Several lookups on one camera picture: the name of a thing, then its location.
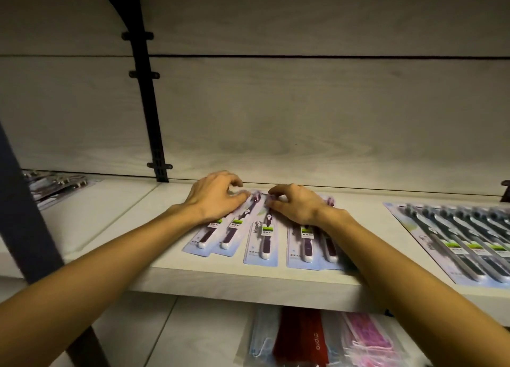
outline shelf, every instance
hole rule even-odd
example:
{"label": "shelf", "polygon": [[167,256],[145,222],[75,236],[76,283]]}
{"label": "shelf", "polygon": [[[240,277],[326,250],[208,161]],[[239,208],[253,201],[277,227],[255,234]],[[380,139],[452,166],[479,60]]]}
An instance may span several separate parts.
{"label": "shelf", "polygon": [[[107,177],[43,210],[42,216],[65,256],[84,248],[157,185],[153,178]],[[20,276],[2,240],[0,276]]]}
{"label": "shelf", "polygon": [[[165,324],[147,367],[242,366],[252,331],[255,304],[180,296]],[[395,319],[390,323],[409,354],[410,367],[424,367],[426,357]]]}
{"label": "shelf", "polygon": [[[115,223],[111,224],[82,251],[67,255],[74,258],[111,241],[156,217],[170,205],[186,199],[190,182],[160,184]],[[451,285],[503,325],[510,325],[510,291],[453,284],[434,260],[384,207],[386,201],[439,202],[449,204],[497,204],[496,197],[418,194],[389,191],[363,191],[314,188],[335,196],[337,207],[345,208],[366,228],[397,248],[440,280]],[[356,275],[338,271],[290,269],[286,265],[286,230],[278,233],[278,267],[251,266],[243,263],[246,240],[233,257],[212,254],[207,258],[182,252],[195,234],[190,231],[163,253],[132,285],[143,292],[168,293],[293,305],[320,309],[383,312],[368,288]]]}
{"label": "shelf", "polygon": [[[23,289],[22,280],[0,277],[0,302]],[[175,296],[125,292],[93,324],[112,367],[144,367],[174,306]],[[66,353],[52,367],[73,367]]]}

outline red pouch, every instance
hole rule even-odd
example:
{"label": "red pouch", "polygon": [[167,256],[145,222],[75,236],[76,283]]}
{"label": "red pouch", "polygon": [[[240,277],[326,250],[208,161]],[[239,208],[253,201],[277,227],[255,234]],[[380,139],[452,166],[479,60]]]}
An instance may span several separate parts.
{"label": "red pouch", "polygon": [[326,367],[328,349],[318,309],[283,307],[273,355],[284,367]]}

